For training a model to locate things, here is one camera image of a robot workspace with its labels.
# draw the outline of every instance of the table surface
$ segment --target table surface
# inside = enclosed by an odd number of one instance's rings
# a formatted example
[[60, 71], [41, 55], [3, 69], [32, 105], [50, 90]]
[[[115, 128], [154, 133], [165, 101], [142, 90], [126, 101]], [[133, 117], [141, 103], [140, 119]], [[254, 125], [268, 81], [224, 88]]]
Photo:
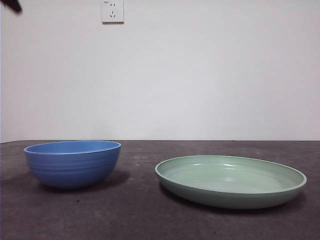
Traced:
[[[313, 240], [320, 239], [320, 141], [117, 141], [114, 171], [87, 189], [46, 187], [23, 149], [53, 142], [1, 144], [2, 240]], [[307, 176], [303, 192], [276, 207], [230, 210], [177, 197], [154, 167], [179, 156], [229, 155], [291, 166]]]

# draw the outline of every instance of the bowl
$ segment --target bowl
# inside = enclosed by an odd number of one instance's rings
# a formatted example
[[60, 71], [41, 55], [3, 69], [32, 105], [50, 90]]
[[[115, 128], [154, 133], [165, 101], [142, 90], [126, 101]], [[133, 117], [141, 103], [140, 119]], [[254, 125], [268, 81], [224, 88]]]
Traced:
[[175, 195], [227, 209], [262, 209], [295, 198], [306, 176], [279, 163], [237, 156], [183, 156], [155, 167], [161, 184]]
[[33, 175], [58, 189], [80, 189], [101, 181], [117, 164], [121, 144], [114, 141], [59, 141], [24, 149]]

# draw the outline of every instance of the blue bowl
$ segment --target blue bowl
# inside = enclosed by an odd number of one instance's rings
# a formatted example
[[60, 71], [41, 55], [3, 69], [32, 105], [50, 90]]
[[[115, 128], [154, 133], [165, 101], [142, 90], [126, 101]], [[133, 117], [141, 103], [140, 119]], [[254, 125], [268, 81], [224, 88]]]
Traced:
[[24, 149], [33, 175], [59, 189], [80, 189], [101, 181], [117, 164], [121, 144], [114, 141], [60, 141]]

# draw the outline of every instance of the green plate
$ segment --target green plate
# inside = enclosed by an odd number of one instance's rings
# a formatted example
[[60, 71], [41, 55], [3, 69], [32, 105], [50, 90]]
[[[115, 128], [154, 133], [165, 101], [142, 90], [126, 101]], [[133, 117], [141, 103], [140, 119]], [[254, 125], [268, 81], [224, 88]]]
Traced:
[[161, 184], [192, 202], [227, 209], [261, 209], [296, 197], [306, 176], [289, 166], [238, 156], [182, 156], [155, 166]]

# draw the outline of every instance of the outlet faceplate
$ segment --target outlet faceplate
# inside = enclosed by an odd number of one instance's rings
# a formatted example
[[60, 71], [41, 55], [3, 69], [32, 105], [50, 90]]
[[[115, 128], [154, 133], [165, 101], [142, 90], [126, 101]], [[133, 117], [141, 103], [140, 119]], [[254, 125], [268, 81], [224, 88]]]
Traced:
[[105, 0], [102, 2], [102, 23], [124, 23], [124, 0]]

